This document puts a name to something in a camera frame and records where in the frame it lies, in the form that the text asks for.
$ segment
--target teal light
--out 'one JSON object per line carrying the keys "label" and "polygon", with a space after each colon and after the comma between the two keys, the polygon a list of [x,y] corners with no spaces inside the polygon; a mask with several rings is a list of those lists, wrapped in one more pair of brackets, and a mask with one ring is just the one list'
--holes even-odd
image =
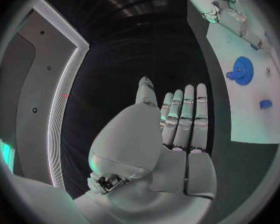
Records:
{"label": "teal light", "polygon": [[1,153],[3,154],[3,159],[8,166],[9,170],[13,173],[13,162],[14,162],[14,154],[15,150],[10,147],[10,145],[4,143],[0,139],[0,150]]}

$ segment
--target metal screw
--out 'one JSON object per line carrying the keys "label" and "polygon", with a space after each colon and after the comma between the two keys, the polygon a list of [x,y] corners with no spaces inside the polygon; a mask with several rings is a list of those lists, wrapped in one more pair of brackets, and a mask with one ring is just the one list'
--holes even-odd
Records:
{"label": "metal screw", "polygon": [[267,75],[267,76],[270,75],[270,72],[271,72],[271,71],[270,71],[269,67],[266,67],[266,75]]}

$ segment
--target blue gear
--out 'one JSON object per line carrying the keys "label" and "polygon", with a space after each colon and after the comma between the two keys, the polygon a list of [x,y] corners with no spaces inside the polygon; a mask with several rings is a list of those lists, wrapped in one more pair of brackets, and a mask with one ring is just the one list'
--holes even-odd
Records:
{"label": "blue gear", "polygon": [[245,86],[252,80],[254,74],[252,62],[244,56],[239,57],[233,67],[233,71],[227,72],[229,80],[235,80],[239,85]]}

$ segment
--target robotic hand on wall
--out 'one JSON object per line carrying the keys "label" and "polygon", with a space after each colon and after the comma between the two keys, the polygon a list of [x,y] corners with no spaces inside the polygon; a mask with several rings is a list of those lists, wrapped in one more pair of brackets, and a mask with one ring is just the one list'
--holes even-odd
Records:
{"label": "robotic hand on wall", "polygon": [[229,29],[256,49],[268,52],[271,45],[258,37],[248,26],[245,6],[239,0],[191,0],[202,17]]}
{"label": "robotic hand on wall", "polygon": [[[128,223],[155,223],[164,213],[171,215],[162,223],[197,223],[204,217],[217,190],[213,163],[204,152],[204,84],[197,87],[196,119],[194,100],[194,88],[188,85],[184,99],[181,90],[167,93],[160,110],[152,82],[140,80],[135,104],[114,117],[91,146],[90,191],[75,200],[89,220],[103,216],[93,202]],[[192,124],[196,141],[190,152]]]}

